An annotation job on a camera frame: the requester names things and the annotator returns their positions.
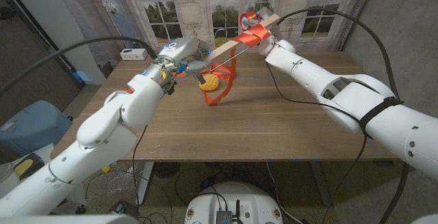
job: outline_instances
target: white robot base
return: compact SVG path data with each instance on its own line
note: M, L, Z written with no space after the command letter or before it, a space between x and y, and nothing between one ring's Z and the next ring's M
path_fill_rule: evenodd
M231 219L240 224L283 224L276 201L257 187L244 182L223 182L213 187L206 188L189 203L185 224L231 224ZM214 194L215 189L227 201L228 211L225 211L224 199ZM235 216L236 210L240 221Z

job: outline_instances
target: yellow object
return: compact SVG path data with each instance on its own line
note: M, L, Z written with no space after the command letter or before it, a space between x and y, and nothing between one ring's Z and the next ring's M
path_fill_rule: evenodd
M32 159L27 159L24 162L21 162L18 166L15 167L15 173L20 177L27 169L32 166L34 161Z
M218 76L214 74L205 74L204 75L205 84L199 83L199 88L201 90L215 90L219 86Z
M102 172L108 173L110 171L110 169L111 169L111 167L109 165L105 166L105 167L103 167Z

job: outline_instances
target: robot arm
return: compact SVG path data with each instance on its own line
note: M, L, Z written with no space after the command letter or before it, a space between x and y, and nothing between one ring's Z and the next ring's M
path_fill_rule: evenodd
M384 83L368 75L336 75L295 54L285 40L273 37L259 48L266 62L293 77L320 103L331 105L361 121L369 136L395 156L438 180L438 119L397 103ZM362 127L329 107L324 111L349 132Z
M209 63L201 60L208 53L207 44L196 38L166 45L154 63L129 81L132 93L113 92L83 122L71 146L0 199L0 217L49 214L85 178L127 155L137 140L130 127L152 120L158 101L174 90L172 74L190 68L189 74L202 81L199 73Z

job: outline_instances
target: wooden table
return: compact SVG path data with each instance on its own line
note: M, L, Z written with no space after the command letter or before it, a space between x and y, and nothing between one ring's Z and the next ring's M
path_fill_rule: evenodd
M362 73L345 53L302 53L303 57L338 74ZM217 58L226 60L227 55ZM193 77L177 79L175 92L165 95L155 118L137 148L136 159L167 161L354 160L362 134L350 134L334 123L320 106L292 103L276 91L264 57L243 53L237 57L237 78L228 96L214 106L205 103ZM54 158L75 141L83 121L103 105L115 90L151 63L120 62L53 150ZM273 69L282 93L300 101L315 99L290 76ZM226 85L220 82L220 90ZM143 127L136 128L138 137ZM132 159L132 153L124 160ZM394 159L372 140L362 160Z

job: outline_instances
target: white box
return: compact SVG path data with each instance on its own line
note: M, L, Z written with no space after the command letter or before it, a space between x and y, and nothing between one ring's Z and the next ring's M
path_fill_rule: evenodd
M123 49L120 53L122 60L145 60L147 55L146 49Z

